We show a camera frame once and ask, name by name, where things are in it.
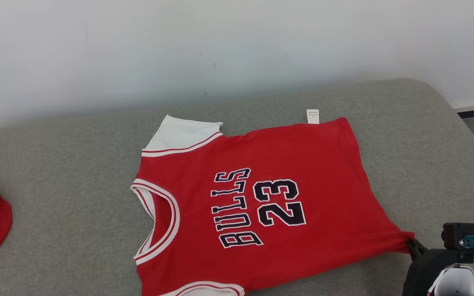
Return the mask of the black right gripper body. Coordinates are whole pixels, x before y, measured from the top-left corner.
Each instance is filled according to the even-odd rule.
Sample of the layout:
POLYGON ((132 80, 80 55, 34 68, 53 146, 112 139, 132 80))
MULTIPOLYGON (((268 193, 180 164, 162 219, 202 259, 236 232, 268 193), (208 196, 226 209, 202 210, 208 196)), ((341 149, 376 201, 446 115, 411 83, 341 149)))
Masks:
POLYGON ((429 288, 440 272, 454 264, 473 264, 474 250, 429 249, 425 255, 412 260, 406 280, 403 283, 403 296, 428 296, 429 288))

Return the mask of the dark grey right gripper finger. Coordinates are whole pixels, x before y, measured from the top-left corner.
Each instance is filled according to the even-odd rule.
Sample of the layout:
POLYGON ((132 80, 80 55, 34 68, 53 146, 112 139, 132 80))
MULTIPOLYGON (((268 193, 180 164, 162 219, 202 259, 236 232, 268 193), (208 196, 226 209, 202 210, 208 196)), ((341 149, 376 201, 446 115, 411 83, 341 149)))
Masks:
POLYGON ((418 240, 411 238, 407 240, 407 247, 412 260, 419 259, 419 257, 429 251, 429 249, 424 247, 418 240))

